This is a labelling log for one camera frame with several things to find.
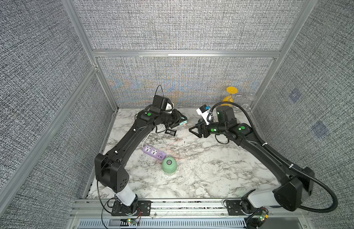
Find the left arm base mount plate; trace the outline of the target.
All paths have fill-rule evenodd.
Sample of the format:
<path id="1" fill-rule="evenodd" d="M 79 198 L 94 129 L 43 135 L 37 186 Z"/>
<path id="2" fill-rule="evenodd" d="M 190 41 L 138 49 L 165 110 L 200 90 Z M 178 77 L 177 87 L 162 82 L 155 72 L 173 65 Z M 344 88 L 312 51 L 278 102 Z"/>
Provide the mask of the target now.
<path id="1" fill-rule="evenodd" d="M 152 201 L 142 200 L 138 202 L 133 202 L 130 206 L 122 204 L 120 201 L 116 200 L 112 207 L 112 216 L 149 216 L 151 211 Z"/>

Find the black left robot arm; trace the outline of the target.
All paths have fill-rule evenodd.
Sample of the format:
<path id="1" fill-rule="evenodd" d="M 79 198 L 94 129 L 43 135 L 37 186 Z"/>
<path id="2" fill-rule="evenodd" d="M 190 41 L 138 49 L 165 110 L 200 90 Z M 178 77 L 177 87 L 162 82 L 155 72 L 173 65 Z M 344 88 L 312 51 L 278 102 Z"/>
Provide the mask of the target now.
<path id="1" fill-rule="evenodd" d="M 136 205 L 137 195 L 128 186 L 129 174 L 125 169 L 130 156 L 158 125 L 163 124 L 172 129 L 186 120 L 187 117 L 176 109 L 170 112 L 153 107 L 143 109 L 136 115 L 124 137 L 108 152 L 96 156 L 96 180 L 110 188 L 124 206 Z"/>

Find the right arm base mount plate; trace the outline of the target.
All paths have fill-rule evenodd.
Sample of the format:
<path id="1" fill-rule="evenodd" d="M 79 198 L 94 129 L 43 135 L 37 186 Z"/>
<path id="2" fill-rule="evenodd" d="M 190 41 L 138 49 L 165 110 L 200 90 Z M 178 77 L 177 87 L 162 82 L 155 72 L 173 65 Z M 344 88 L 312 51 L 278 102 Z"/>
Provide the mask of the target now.
<path id="1" fill-rule="evenodd" d="M 243 216 L 245 213 L 242 211 L 241 200 L 224 200 L 224 206 L 227 209 L 229 216 Z"/>

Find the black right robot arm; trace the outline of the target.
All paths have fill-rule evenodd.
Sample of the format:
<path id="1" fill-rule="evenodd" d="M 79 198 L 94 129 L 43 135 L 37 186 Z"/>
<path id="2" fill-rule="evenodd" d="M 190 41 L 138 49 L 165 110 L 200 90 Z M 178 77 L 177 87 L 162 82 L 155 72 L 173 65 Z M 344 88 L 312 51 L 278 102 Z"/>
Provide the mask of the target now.
<path id="1" fill-rule="evenodd" d="M 233 107 L 235 103 L 219 102 L 213 107 L 203 105 L 197 109 L 201 116 L 198 124 L 189 132 L 199 138 L 210 135 L 224 135 L 229 142 L 234 142 L 258 159 L 276 177 L 279 185 L 271 189 L 251 190 L 241 198 L 240 207 L 246 215 L 252 215 L 261 207 L 279 206 L 288 211 L 303 209 L 316 213 L 328 213 L 338 206 L 336 194 L 323 182 L 315 178 L 310 168 L 301 168 L 279 154 L 257 133 L 248 117 L 249 123 L 239 123 Z M 332 204 L 324 209 L 305 207 L 302 203 L 311 195 L 313 185 L 324 188 L 332 198 Z"/>

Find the purple power strip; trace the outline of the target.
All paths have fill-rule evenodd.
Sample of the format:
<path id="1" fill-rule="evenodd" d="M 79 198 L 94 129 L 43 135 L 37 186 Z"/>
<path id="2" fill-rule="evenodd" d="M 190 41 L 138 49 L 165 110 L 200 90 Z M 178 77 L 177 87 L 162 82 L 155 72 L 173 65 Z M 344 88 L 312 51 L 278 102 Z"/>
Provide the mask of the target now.
<path id="1" fill-rule="evenodd" d="M 153 148 L 153 147 L 151 147 L 149 145 L 146 145 L 145 147 L 143 147 L 142 151 L 145 154 L 147 154 L 147 155 L 149 155 L 149 156 L 151 156 L 151 157 L 153 157 L 153 158 L 155 158 L 155 159 L 157 159 L 159 161 L 163 161 L 166 158 L 166 153 L 165 152 L 163 152 L 161 150 L 158 150 L 156 148 Z"/>

